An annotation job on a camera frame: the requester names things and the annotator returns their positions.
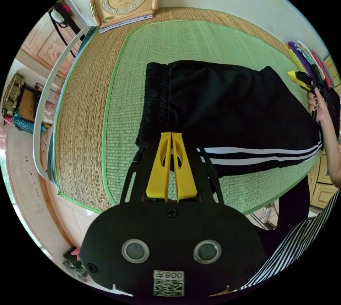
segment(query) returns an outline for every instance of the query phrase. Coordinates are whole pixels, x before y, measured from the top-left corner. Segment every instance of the pink object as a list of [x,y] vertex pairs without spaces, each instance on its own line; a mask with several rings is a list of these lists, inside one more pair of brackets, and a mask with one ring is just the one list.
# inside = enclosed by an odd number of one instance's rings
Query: pink object
[[11,124],[12,123],[12,118],[9,117],[9,116],[5,116],[4,117],[4,121],[7,122],[8,124]]
[[47,124],[53,124],[55,113],[56,113],[56,105],[47,101],[45,104],[45,109],[44,109],[44,113],[42,117],[43,122]]
[[326,83],[327,83],[327,85],[328,85],[328,88],[331,88],[332,81],[329,80],[329,76],[328,76],[326,70],[324,69],[323,64],[321,63],[321,61],[320,61],[320,59],[318,58],[318,56],[315,54],[314,50],[312,51],[312,54],[313,54],[313,56],[314,56],[316,62],[318,63],[318,65],[320,66],[320,68],[321,68],[322,71],[323,71],[323,74],[324,74],[324,76],[325,76],[325,78],[326,78]]
[[66,4],[63,4],[63,8],[65,9],[65,11],[69,14],[70,13],[70,7]]
[[73,252],[71,252],[71,255],[76,255],[77,256],[77,261],[80,261],[80,257],[79,257],[79,252],[80,252],[80,248],[76,248]]

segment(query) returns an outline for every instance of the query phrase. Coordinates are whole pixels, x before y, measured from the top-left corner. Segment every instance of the floor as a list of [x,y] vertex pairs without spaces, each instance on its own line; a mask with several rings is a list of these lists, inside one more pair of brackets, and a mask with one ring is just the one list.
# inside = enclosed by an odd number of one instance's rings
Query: floor
[[[42,140],[42,160],[47,158],[47,140]],[[76,247],[82,245],[84,236],[92,221],[98,216],[98,214],[84,209],[77,204],[66,200],[65,198],[58,196],[57,188],[49,182],[46,182],[49,197],[59,222],[64,228],[66,234]],[[313,207],[310,209],[309,216],[316,216],[319,210]],[[268,220],[274,226],[277,225],[278,213],[279,213],[278,200],[274,201],[273,206],[270,208],[261,208],[252,214],[246,215],[246,217],[253,223],[261,228],[266,229],[264,223]]]

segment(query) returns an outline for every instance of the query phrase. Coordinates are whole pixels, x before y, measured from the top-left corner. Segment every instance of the black and white striped sleeve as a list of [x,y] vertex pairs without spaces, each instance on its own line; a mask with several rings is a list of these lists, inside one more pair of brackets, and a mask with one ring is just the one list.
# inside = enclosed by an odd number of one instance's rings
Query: black and white striped sleeve
[[310,217],[303,222],[298,223],[286,236],[286,238],[279,245],[273,255],[265,262],[263,267],[255,274],[250,281],[241,287],[241,289],[256,285],[266,279],[283,271],[295,260],[297,260],[302,253],[315,240],[328,217],[333,210],[340,190],[330,199],[327,207],[317,216]]

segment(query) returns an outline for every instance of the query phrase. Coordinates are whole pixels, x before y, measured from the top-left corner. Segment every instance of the qr code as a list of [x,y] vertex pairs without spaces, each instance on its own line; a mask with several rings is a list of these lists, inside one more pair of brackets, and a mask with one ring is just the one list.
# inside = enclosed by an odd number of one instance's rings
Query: qr code
[[154,295],[179,297],[184,295],[184,280],[154,279]]

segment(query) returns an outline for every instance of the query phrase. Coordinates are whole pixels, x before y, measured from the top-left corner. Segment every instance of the yellow clip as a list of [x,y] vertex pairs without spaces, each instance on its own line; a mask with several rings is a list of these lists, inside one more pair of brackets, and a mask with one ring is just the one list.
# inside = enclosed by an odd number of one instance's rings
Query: yellow clip
[[146,195],[148,198],[168,200],[169,170],[171,167],[171,140],[177,201],[195,198],[195,187],[191,167],[187,158],[181,133],[166,132],[161,134],[159,147],[150,174]]
[[163,198],[165,202],[168,199],[169,170],[171,168],[171,139],[171,132],[161,133],[159,147],[146,189],[147,197]]
[[291,81],[299,84],[300,86],[302,86],[306,91],[311,91],[311,88],[308,87],[304,82],[302,82],[301,80],[299,80],[296,77],[296,72],[294,70],[292,71],[288,71],[288,75],[290,76]]
[[196,197],[197,190],[181,133],[172,133],[172,142],[175,184],[177,187],[177,200],[179,202],[183,199]]

